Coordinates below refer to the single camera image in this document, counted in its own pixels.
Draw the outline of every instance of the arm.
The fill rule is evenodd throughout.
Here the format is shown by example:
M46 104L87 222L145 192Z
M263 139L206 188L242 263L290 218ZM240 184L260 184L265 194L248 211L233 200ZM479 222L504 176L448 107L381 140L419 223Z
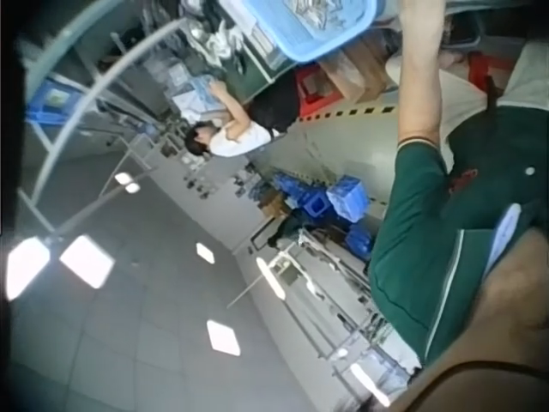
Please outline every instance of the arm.
M401 0L402 71L399 145L414 137L440 143L442 97L438 49L444 27L444 0Z
M212 94L225 105L233 119L226 127L226 138L237 142L238 138L250 127L250 116L248 116L248 113L238 100L227 92L225 83L213 82L211 90Z

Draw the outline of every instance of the blue basket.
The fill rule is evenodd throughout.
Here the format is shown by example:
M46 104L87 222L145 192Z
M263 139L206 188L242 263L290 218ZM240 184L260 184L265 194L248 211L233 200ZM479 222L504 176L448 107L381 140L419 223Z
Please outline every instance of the blue basket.
M296 201L311 189L305 182L284 173L275 173L273 184L277 189L293 197Z
M326 196L326 189L320 187L305 193L299 199L298 204L305 209L310 217L318 217L332 207L332 203Z
M367 230L358 227L357 225L352 225L345 238L345 243L348 246L349 251L357 258L364 261L370 258L372 242L371 235Z
M344 176L335 185L328 188L327 196L335 212L352 223L362 219L370 199L360 179Z
M244 2L281 51L299 63L316 60L359 36L385 7L385 0L341 0L340 8L329 11L324 29L317 29L295 15L285 0Z
M40 124L65 124L82 93L71 86L45 80L27 105L27 120Z

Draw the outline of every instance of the square ceiling light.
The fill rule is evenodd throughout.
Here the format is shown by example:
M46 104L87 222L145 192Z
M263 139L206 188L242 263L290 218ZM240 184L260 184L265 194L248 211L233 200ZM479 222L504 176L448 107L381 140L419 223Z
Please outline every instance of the square ceiling light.
M38 238L23 240L8 255L6 295L13 300L50 262L50 250Z
M128 193L137 193L141 189L141 186L139 186L138 183L132 182L129 185L126 185L126 191Z
M114 179L121 184L122 186L129 185L131 182L133 182L133 178L130 176L129 173L121 172L114 176Z
M238 345L237 336L234 329L223 324L218 324L213 320L207 322L209 341L212 349L224 354L240 356L240 345Z
M196 244L196 254L200 256L202 259L204 259L209 264L215 263L215 256L212 251L210 251L205 245L202 243Z
M114 259L87 235L76 238L59 260L96 289L103 286L114 265Z
M364 369L358 363L351 365L351 373L385 408L390 406L389 397L377 388L376 383L364 372Z

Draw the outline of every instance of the yellow and black tape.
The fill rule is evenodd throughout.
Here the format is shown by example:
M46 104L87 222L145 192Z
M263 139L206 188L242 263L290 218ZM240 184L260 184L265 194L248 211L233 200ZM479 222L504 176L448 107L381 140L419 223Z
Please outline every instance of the yellow and black tape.
M340 110L337 112L322 112L318 114L311 114L306 118L299 118L299 122L314 122L317 120L327 120L330 118L347 118L353 116L365 116L367 114L391 114L396 111L396 106L378 106L378 107L364 107L360 109L348 109Z

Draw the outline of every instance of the green table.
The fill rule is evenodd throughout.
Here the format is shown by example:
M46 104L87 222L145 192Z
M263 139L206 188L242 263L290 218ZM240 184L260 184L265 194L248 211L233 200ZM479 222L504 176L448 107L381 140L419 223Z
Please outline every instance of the green table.
M242 103L252 100L278 77L295 66L293 61L286 60L277 70L272 70L250 44L247 44L245 49L245 73L239 74L234 67L227 67L226 73L229 91Z

